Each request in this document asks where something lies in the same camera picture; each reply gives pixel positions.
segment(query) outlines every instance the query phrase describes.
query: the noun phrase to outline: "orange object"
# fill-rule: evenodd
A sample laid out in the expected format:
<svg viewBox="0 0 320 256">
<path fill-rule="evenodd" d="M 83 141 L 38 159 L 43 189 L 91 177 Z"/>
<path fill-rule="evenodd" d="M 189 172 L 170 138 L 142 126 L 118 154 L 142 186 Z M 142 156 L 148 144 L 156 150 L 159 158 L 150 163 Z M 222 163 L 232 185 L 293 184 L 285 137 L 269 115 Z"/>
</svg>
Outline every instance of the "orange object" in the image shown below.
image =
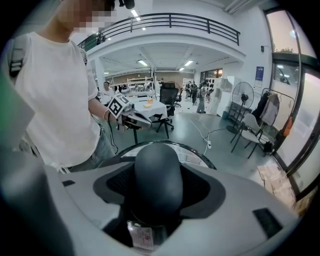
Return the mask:
<svg viewBox="0 0 320 256">
<path fill-rule="evenodd" d="M 289 120 L 286 123 L 283 135 L 288 136 L 290 134 L 291 128 L 292 128 L 292 116 L 289 117 Z"/>
</svg>

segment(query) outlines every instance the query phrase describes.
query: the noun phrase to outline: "white t-shirt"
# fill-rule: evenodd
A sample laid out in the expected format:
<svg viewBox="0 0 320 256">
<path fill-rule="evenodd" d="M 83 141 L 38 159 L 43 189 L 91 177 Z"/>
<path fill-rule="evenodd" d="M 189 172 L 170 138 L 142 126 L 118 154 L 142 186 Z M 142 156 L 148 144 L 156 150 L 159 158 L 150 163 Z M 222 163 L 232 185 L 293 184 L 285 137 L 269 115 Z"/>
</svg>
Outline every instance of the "white t-shirt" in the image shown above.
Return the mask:
<svg viewBox="0 0 320 256">
<path fill-rule="evenodd" d="M 95 151 L 100 127 L 89 112 L 97 96 L 90 62 L 78 46 L 53 42 L 35 32 L 28 34 L 24 65 L 15 88 L 35 111 L 27 133 L 43 161 L 54 167 L 85 162 Z"/>
<path fill-rule="evenodd" d="M 105 90 L 105 88 L 102 88 L 100 92 L 102 94 L 102 103 L 104 105 L 108 104 L 113 98 L 113 96 L 115 96 L 114 90 L 110 87 L 109 87 L 109 90 Z"/>
</svg>

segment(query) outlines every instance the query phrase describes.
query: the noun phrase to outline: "ceiling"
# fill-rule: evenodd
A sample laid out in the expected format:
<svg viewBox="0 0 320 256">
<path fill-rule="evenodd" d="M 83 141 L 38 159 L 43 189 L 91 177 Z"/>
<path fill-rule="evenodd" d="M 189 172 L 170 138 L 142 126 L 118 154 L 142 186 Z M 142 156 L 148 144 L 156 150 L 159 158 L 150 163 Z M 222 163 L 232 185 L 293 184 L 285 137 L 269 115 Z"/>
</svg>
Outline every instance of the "ceiling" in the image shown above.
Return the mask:
<svg viewBox="0 0 320 256">
<path fill-rule="evenodd" d="M 151 43 L 133 46 L 104 55 L 101 60 L 109 76 L 133 73 L 141 68 L 150 67 L 163 71 L 178 71 L 180 68 L 185 68 L 185 72 L 193 73 L 215 62 L 224 64 L 235 61 L 233 57 L 220 51 L 186 43 Z M 143 66 L 139 63 L 140 60 L 148 66 Z M 188 61 L 193 63 L 185 67 Z"/>
<path fill-rule="evenodd" d="M 266 0 L 195 0 L 195 1 L 205 2 L 205 3 L 212 4 L 214 6 L 220 7 L 225 12 L 231 15 L 238 11 L 243 11 L 243 9 L 247 9 L 257 4 L 266 2 Z"/>
</svg>

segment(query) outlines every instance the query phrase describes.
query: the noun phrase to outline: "standing fan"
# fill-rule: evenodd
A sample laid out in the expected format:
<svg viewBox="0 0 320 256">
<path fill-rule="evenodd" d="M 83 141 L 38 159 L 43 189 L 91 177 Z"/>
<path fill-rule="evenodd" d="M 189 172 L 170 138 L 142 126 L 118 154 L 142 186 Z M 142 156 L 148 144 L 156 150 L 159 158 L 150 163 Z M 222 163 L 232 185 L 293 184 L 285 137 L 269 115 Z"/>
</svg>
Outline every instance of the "standing fan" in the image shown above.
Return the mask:
<svg viewBox="0 0 320 256">
<path fill-rule="evenodd" d="M 234 125 L 233 126 L 228 125 L 226 127 L 226 129 L 229 132 L 233 134 L 238 133 L 238 128 L 236 127 L 236 124 L 237 124 L 237 121 L 239 120 L 239 116 L 244 108 L 249 109 L 251 107 L 252 103 L 254 102 L 254 99 L 255 99 L 254 89 L 251 87 L 250 84 L 248 84 L 247 82 L 240 82 L 235 86 L 232 92 L 232 102 L 238 105 L 241 105 L 241 107 L 236 117 L 236 120 L 234 122 Z"/>
</svg>

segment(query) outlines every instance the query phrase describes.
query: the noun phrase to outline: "black pants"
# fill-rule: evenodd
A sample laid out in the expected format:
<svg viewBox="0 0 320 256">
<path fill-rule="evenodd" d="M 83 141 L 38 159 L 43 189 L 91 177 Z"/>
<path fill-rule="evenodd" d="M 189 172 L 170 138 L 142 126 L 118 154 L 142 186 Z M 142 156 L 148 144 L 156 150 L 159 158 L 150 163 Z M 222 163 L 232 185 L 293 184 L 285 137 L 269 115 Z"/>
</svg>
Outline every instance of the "black pants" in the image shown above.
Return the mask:
<svg viewBox="0 0 320 256">
<path fill-rule="evenodd" d="M 192 103 L 195 104 L 197 99 L 197 95 L 192 95 Z"/>
</svg>

